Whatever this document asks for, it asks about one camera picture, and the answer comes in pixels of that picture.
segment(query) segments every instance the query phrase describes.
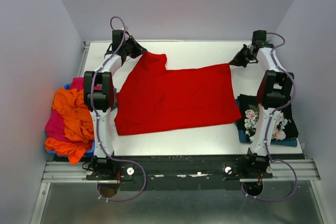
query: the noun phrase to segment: fabric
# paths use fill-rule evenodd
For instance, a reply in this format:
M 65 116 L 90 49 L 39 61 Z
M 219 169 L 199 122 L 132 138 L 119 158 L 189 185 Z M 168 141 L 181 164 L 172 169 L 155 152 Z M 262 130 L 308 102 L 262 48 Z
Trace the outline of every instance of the fabric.
M 77 89 L 78 91 L 82 90 L 84 87 L 84 78 L 78 77 L 74 78 L 70 89 Z M 57 139 L 58 141 L 71 143 L 72 141 L 65 137 L 64 132 L 64 119 L 63 117 L 56 111 L 53 110 L 51 112 L 51 116 L 46 124 L 45 131 L 47 132 L 48 137 L 52 137 Z
M 92 148 L 92 142 L 67 143 L 49 137 L 45 141 L 45 147 L 47 151 L 55 151 L 59 156 L 68 156 L 70 164 L 75 165 L 80 161 L 85 152 Z
M 47 132 L 48 137 L 52 137 L 54 139 L 57 139 L 58 141 L 68 143 L 72 142 L 70 139 L 65 137 L 64 119 L 56 110 L 53 110 L 51 112 L 51 116 L 45 127 L 45 131 Z
M 251 141 L 246 139 L 245 131 L 238 130 L 238 137 L 239 141 L 244 144 L 250 144 Z M 296 138 L 284 139 L 282 141 L 271 141 L 271 145 L 282 145 L 282 146 L 290 146 L 290 147 L 297 147 L 298 141 Z
M 253 140 L 259 117 L 257 98 L 241 94 L 238 97 L 238 101 L 239 109 L 243 116 L 243 118 L 238 121 L 238 128 L 245 131 L 248 140 Z M 291 105 L 289 105 L 281 110 L 277 118 L 276 126 L 273 129 L 272 139 L 282 141 L 284 139 L 297 138 L 298 135 L 298 130 L 292 118 Z
M 247 123 L 247 122 L 245 122 L 245 120 L 247 119 L 246 117 L 249 117 L 249 116 L 252 115 L 252 117 L 249 117 L 250 121 L 248 123 L 250 123 L 251 122 L 251 118 L 253 118 L 253 116 L 255 116 L 256 117 L 255 127 L 256 127 L 257 120 L 258 120 L 258 118 L 257 118 L 258 117 L 258 112 L 256 112 L 255 115 L 253 115 L 252 113 L 244 111 L 244 109 L 246 108 L 246 106 L 241 106 L 239 100 L 242 100 L 243 102 L 248 101 L 249 103 L 251 102 L 253 106 L 258 106 L 258 104 L 255 105 L 255 103 L 257 103 L 257 100 L 256 100 L 256 97 L 249 96 L 249 95 L 240 95 L 238 97 L 238 99 L 236 100 L 236 103 L 239 106 L 239 109 L 245 114 L 244 117 L 242 117 L 240 120 L 238 120 L 237 122 L 235 122 L 235 124 L 236 124 L 236 126 L 238 128 L 239 141 L 241 143 L 250 143 L 251 141 L 253 141 L 253 136 L 255 134 L 255 130 L 252 132 L 253 133 L 252 137 L 250 137 L 249 134 L 250 134 L 251 131 L 247 131 L 247 129 L 245 127 L 243 127 L 242 129 L 240 129 L 239 128 L 239 124 L 240 124 L 240 127 L 241 127 L 241 125 L 245 126 L 245 124 Z M 278 145 L 296 147 L 298 145 L 298 143 L 297 143 L 298 131 L 297 131 L 297 128 L 295 126 L 294 120 L 293 120 L 293 118 L 291 116 L 291 107 L 289 107 L 288 110 L 285 110 L 285 113 L 286 113 L 285 115 L 287 116 L 287 118 L 289 118 L 289 119 L 287 119 L 288 120 L 287 123 L 290 126 L 289 127 L 290 130 L 287 131 L 287 133 L 288 133 L 288 136 L 292 136 L 292 137 L 283 138 L 282 140 L 274 138 L 274 139 L 271 140 L 271 144 L 278 144 Z M 279 119 L 278 119 L 278 125 L 275 127 L 275 129 L 277 129 L 279 127 L 279 125 L 281 126 L 281 122 L 283 120 L 284 120 L 283 117 L 279 117 Z
M 92 118 L 83 97 L 83 90 L 61 88 L 56 92 L 52 105 L 64 118 L 65 137 L 72 141 L 88 142 L 94 139 Z
M 166 55 L 145 53 L 117 94 L 119 135 L 233 123 L 241 118 L 228 64 L 166 70 Z
M 50 117 L 52 122 L 49 123 L 49 120 L 48 127 L 46 126 L 49 136 L 45 141 L 46 150 L 68 156 L 71 164 L 77 163 L 92 148 L 95 139 L 92 118 L 84 104 L 82 88 L 83 78 L 74 78 L 70 90 L 61 88 L 56 92 Z M 53 133 L 53 129 L 57 129 L 57 134 Z

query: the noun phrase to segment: cable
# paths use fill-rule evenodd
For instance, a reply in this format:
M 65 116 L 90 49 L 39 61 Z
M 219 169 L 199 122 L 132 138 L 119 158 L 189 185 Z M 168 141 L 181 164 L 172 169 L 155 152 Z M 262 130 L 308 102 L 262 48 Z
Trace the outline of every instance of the cable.
M 83 164 L 82 164 L 82 169 L 84 169 L 84 170 L 88 170 L 88 171 L 90 171 L 90 172 L 93 172 L 93 169 L 90 168 L 89 166 L 88 166 L 88 168 L 84 168 L 84 165 L 89 164 L 89 163 L 90 163 L 90 161 L 83 163 Z
M 288 78 L 291 80 L 291 82 L 293 83 L 293 94 L 292 94 L 291 99 L 285 105 L 280 106 L 280 107 L 274 109 L 271 112 L 270 118 L 269 118 L 268 123 L 267 123 L 266 131 L 265 131 L 264 145 L 265 145 L 265 149 L 266 149 L 268 158 L 269 158 L 269 160 L 270 160 L 271 163 L 282 162 L 282 163 L 284 163 L 285 165 L 287 165 L 292 170 L 294 178 L 295 178 L 295 187 L 294 187 L 294 190 L 287 197 L 282 198 L 282 199 L 263 199 L 263 198 L 258 198 L 256 196 L 252 196 L 252 195 L 250 195 L 250 194 L 247 193 L 247 188 L 246 188 L 246 185 L 244 183 L 242 183 L 242 185 L 241 185 L 242 186 L 241 190 L 243 191 L 243 193 L 244 193 L 244 195 L 246 197 L 249 197 L 249 198 L 252 198 L 252 199 L 257 199 L 257 200 L 267 201 L 267 202 L 280 202 L 280 201 L 284 201 L 284 200 L 287 200 L 287 199 L 291 198 L 296 193 L 296 191 L 298 189 L 298 186 L 299 186 L 298 177 L 297 177 L 297 174 L 296 174 L 294 168 L 289 163 L 287 163 L 286 161 L 284 161 L 282 159 L 272 159 L 272 156 L 271 156 L 271 154 L 269 152 L 269 149 L 268 149 L 268 146 L 267 146 L 267 135 L 268 135 L 268 131 L 269 131 L 269 128 L 270 128 L 272 116 L 274 115 L 274 113 L 276 111 L 282 110 L 283 108 L 289 106 L 292 103 L 292 101 L 294 100 L 294 97 L 296 95 L 296 88 L 297 88 L 297 86 L 296 86 L 296 83 L 294 81 L 294 78 L 284 68 L 282 68 L 281 66 L 278 65 L 278 62 L 275 60 L 275 57 L 274 57 L 274 54 L 273 54 L 273 52 L 274 52 L 274 50 L 276 48 L 281 47 L 281 46 L 283 46 L 286 43 L 285 38 L 283 36 L 277 34 L 277 33 L 267 33 L 267 34 L 276 35 L 276 36 L 278 36 L 278 37 L 280 37 L 282 39 L 282 43 L 281 44 L 279 44 L 279 45 L 277 45 L 277 46 L 275 46 L 275 47 L 272 48 L 270 55 L 271 55 L 272 61 L 275 64 L 276 68 L 279 69 L 281 72 L 285 73 L 288 76 Z
M 110 26 L 111 26 L 111 29 L 112 29 L 112 30 L 114 30 L 114 27 L 113 27 L 113 25 L 112 25 L 112 21 L 113 21 L 115 18 L 118 19 L 118 20 L 120 20 L 120 22 L 122 23 L 122 26 L 123 26 L 124 28 L 126 27 L 124 21 L 123 21 L 120 17 L 118 17 L 118 16 L 113 16 L 113 17 L 111 18 L 111 20 L 110 20 Z M 90 92 L 91 97 L 90 97 L 90 103 L 91 103 L 91 107 L 92 107 L 93 111 L 95 112 L 95 114 L 96 114 L 96 118 L 97 118 L 97 120 L 96 120 L 96 127 L 97 127 L 97 132 L 96 132 L 96 134 L 97 134 L 98 144 L 99 144 L 99 146 L 101 147 L 101 149 L 102 149 L 102 151 L 104 152 L 104 154 L 106 155 L 106 157 L 108 157 L 109 159 L 111 159 L 111 160 L 114 161 L 114 162 L 126 162 L 126 163 L 131 163 L 131 164 L 134 164 L 134 165 L 138 166 L 138 167 L 140 168 L 140 170 L 142 171 L 142 173 L 143 173 L 144 182 L 143 182 L 143 185 L 142 185 L 142 187 L 141 187 L 141 189 L 140 189 L 140 191 L 139 191 L 138 193 L 136 193 L 135 195 L 133 195 L 133 196 L 131 196 L 131 197 L 129 197 L 129 198 L 126 198 L 126 199 L 111 199 L 111 198 L 104 198 L 104 197 L 102 197 L 102 196 L 100 195 L 100 188 L 98 188 L 99 199 L 102 198 L 102 199 L 105 199 L 106 201 L 126 201 L 126 200 L 130 200 L 130 199 L 134 199 L 135 197 L 137 197 L 138 195 L 140 195 L 140 194 L 143 192 L 143 190 L 145 189 L 145 186 L 146 186 L 146 172 L 145 172 L 145 170 L 143 169 L 143 167 L 142 167 L 138 162 L 135 162 L 135 161 L 132 161 L 132 160 L 127 160 L 127 159 L 117 159 L 117 158 L 111 157 L 111 156 L 106 152 L 106 150 L 105 150 L 105 148 L 104 148 L 104 146 L 103 146 L 103 144 L 102 144 L 102 141 L 100 140 L 100 136 L 99 136 L 99 120 L 100 120 L 100 116 L 99 116 L 99 113 L 98 113 L 98 111 L 97 111 L 97 109 L 96 109 L 94 103 L 93 103 L 93 91 L 94 91 L 94 88 L 95 88 L 94 83 L 95 83 L 95 81 L 96 81 L 97 74 L 98 74 L 98 73 L 104 68 L 104 66 L 105 66 L 105 65 L 112 59 L 112 57 L 115 56 L 115 55 L 117 54 L 117 52 L 118 52 L 119 49 L 121 48 L 123 42 L 125 41 L 125 35 L 126 35 L 126 31 L 125 31 L 125 29 L 124 29 L 123 34 L 122 34 L 121 42 L 120 42 L 119 46 L 117 47 L 117 49 L 116 49 L 116 50 L 115 50 L 109 57 L 107 57 L 107 58 L 104 60 L 104 62 L 102 63 L 102 65 L 100 66 L 100 68 L 99 68 L 97 71 L 94 72 L 93 77 L 92 77 L 92 84 L 91 84 L 91 92 Z
M 119 185 L 121 184 L 121 175 L 120 175 L 120 171 L 118 171 L 118 182 L 119 182 Z

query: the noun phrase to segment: white wall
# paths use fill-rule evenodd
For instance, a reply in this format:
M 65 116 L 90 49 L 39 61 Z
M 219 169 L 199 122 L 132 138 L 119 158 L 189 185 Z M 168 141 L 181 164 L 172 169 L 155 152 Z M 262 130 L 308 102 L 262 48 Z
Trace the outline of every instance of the white wall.
M 30 222 L 45 164 L 44 126 L 75 75 L 82 40 L 61 0 L 0 0 L 0 216 Z
M 314 158 L 330 209 L 336 209 L 336 0 L 294 0 L 277 32 L 287 42 L 277 56 L 298 86 L 293 115 Z
M 274 31 L 293 0 L 62 0 L 84 40 L 109 40 L 121 16 L 137 39 L 250 39 Z

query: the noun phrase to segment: red cloth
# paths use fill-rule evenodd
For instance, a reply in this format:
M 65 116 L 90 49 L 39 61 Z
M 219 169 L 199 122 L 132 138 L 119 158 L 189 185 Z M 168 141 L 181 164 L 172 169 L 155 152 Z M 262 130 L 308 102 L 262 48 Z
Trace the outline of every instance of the red cloth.
M 233 123 L 241 118 L 228 64 L 166 70 L 166 55 L 145 53 L 117 94 L 119 135 Z

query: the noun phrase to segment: blue cloth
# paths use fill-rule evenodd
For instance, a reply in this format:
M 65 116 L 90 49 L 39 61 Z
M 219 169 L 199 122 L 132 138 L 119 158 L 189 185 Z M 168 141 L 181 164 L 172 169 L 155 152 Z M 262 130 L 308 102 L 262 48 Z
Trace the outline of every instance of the blue cloth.
M 239 136 L 239 141 L 244 144 L 250 144 L 251 142 L 247 141 L 245 132 L 243 130 L 238 130 L 238 136 Z M 290 146 L 290 147 L 297 147 L 298 146 L 298 141 L 296 138 L 290 138 L 290 139 L 284 139 L 281 141 L 275 141 L 272 140 L 271 144 L 276 144 L 276 145 L 282 145 L 282 146 Z

